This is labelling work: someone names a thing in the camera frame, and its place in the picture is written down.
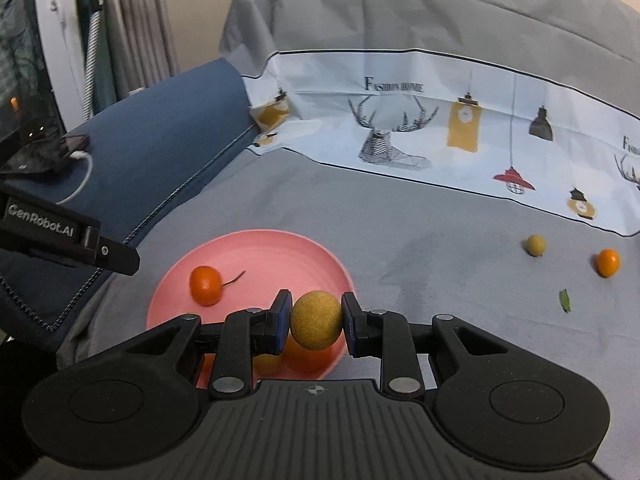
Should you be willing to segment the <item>small orange kumquat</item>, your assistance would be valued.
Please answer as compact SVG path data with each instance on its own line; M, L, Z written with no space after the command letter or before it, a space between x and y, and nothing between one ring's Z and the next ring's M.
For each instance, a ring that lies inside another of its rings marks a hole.
M258 377L272 377L279 374L281 357L272 354L262 354L253 359L253 372Z

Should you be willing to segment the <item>small orange mandarin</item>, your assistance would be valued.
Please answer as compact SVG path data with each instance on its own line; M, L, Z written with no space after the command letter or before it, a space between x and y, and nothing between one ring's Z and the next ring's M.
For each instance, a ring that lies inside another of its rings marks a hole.
M308 350L302 347L292 335L283 349L283 363L291 370L299 373L317 373L325 370L333 362L332 348L323 350Z

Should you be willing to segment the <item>small orange with stem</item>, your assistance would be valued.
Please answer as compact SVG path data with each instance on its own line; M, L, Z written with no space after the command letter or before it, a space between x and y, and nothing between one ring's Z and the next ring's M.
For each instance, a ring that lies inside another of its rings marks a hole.
M189 276L189 288L193 300L202 307L218 304L224 289L242 278L244 271L235 278L224 281L220 272L212 266L197 266Z

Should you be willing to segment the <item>green-yellow longan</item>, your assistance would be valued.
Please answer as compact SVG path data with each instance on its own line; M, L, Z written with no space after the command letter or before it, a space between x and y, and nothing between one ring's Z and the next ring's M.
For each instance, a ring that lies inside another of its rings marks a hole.
M292 307L291 334L306 350L321 351L331 347L340 336L342 326L341 304L329 292L306 292Z
M541 257L547 250L546 239L538 234L532 234L525 242L525 249L533 257Z

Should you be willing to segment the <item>green-yellow longan top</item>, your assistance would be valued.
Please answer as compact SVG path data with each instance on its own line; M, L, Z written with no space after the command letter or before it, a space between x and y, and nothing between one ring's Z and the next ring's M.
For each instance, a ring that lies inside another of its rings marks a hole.
M538 234L532 234L525 242L525 249L533 257L541 257L547 250L546 239Z

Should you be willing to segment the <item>black smartphone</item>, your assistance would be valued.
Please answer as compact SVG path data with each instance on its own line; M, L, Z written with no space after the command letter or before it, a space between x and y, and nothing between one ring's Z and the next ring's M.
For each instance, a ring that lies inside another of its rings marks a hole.
M86 134L32 141L20 148L1 167L1 177L19 179L50 177L74 160L74 153L85 152L89 146L90 138Z

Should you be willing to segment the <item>pink round plate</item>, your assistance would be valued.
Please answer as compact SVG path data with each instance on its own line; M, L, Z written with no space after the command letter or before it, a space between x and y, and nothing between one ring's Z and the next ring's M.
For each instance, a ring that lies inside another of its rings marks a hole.
M203 307L191 296L189 278L198 266L218 270L227 284L213 306ZM222 322L237 310L269 308L281 289L292 292L293 299L313 290L340 298L355 287L340 260L307 237L276 230L239 231L210 240L174 264L155 289L146 326L186 313L199 315L205 324Z

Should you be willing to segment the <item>small green leaf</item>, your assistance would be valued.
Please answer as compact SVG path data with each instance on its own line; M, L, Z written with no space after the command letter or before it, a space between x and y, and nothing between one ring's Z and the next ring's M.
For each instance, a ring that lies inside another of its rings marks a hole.
M566 289L562 289L559 292L559 302L560 306L565 313L568 313L572 310L572 303L570 302L570 295Z

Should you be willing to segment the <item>grey printed sofa cover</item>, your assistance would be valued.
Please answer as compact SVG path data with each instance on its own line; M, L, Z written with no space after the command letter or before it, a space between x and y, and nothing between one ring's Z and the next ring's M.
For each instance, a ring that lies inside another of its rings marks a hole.
M252 104L286 93L288 119L154 226L138 274L90 299L60 363L140 333L163 275L206 240L291 231L337 255L368 309L457 315L588 377L612 410L597 462L637 478L638 12L232 0L220 50ZM612 278L605 248L622 258Z

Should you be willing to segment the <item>grey curtain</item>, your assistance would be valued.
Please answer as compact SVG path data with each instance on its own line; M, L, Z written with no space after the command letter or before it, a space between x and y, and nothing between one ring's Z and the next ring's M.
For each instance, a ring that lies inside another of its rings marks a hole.
M166 0L103 0L103 3L119 99L180 72Z

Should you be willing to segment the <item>white door frame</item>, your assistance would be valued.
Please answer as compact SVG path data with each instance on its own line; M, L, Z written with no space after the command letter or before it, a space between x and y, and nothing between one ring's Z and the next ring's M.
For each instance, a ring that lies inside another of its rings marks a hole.
M85 55L76 0L35 0L41 47L67 131L84 121Z

